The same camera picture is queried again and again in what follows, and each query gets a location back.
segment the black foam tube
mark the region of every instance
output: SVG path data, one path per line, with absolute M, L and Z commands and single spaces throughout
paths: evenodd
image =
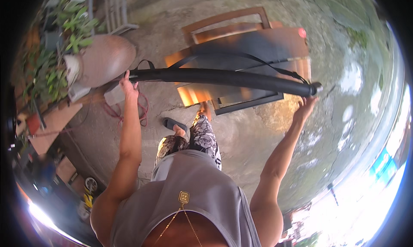
M 315 84 L 303 84 L 292 80 L 249 72 L 203 68 L 160 68 L 131 70 L 131 81 L 186 82 L 221 84 L 236 87 L 269 90 L 308 97 L 317 93 Z

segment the hand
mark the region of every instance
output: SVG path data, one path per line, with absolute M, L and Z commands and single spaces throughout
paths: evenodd
M 130 96 L 136 96 L 136 98 L 137 98 L 139 96 L 139 91 L 137 91 L 137 89 L 136 89 L 138 82 L 136 82 L 135 84 L 132 84 L 129 81 L 130 73 L 131 72 L 129 70 L 127 70 L 126 74 L 125 74 L 125 77 L 122 78 L 121 81 L 119 81 L 119 84 L 122 88 L 122 91 L 125 93 L 125 97 L 130 95 Z
M 310 114 L 313 112 L 313 108 L 316 102 L 318 101 L 318 97 L 302 97 L 302 100 L 302 102 L 298 102 L 299 108 L 295 111 L 292 120 L 304 123 L 310 116 Z

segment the floral print leggings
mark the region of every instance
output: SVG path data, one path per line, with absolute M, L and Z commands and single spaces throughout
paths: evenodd
M 221 171 L 221 154 L 216 143 L 211 123 L 205 115 L 197 115 L 190 128 L 189 142 L 180 136 L 166 136 L 158 146 L 155 166 L 165 156 L 185 149 L 194 149 L 207 153 L 215 161 Z

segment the terracotta pot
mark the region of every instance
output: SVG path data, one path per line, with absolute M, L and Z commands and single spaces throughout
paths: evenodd
M 81 73 L 77 81 L 99 87 L 124 73 L 136 57 L 135 46 L 117 35 L 96 35 L 93 43 L 80 50 Z

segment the flip flop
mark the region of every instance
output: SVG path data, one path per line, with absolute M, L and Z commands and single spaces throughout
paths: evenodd
M 166 128 L 168 128 L 168 129 L 170 129 L 170 130 L 173 130 L 173 126 L 174 126 L 175 124 L 178 125 L 181 129 L 183 129 L 183 130 L 185 131 L 185 133 L 186 133 L 187 130 L 188 130 L 188 127 L 187 127 L 185 124 L 182 124 L 182 123 L 180 123 L 180 122 L 178 122 L 178 121 L 176 121 L 176 120 L 173 120 L 173 119 L 171 119 L 171 118 L 165 118 L 165 119 L 163 120 L 162 124 L 163 124 Z

